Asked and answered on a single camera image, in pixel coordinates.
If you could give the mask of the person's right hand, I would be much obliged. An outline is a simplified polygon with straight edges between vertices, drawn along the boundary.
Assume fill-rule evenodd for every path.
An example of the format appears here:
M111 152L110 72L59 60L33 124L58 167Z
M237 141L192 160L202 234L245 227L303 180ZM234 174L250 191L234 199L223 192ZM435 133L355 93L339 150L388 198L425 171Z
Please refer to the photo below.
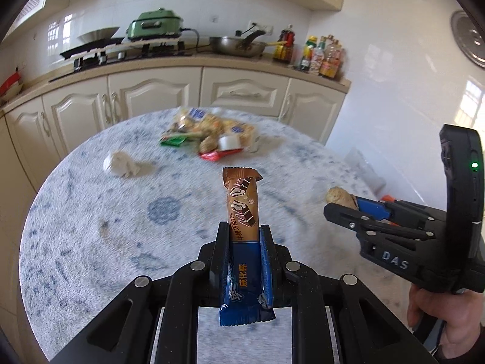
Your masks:
M433 293L413 284L409 292L408 326L417 326L423 315L446 322L435 358L442 363L479 363L484 359L483 294Z

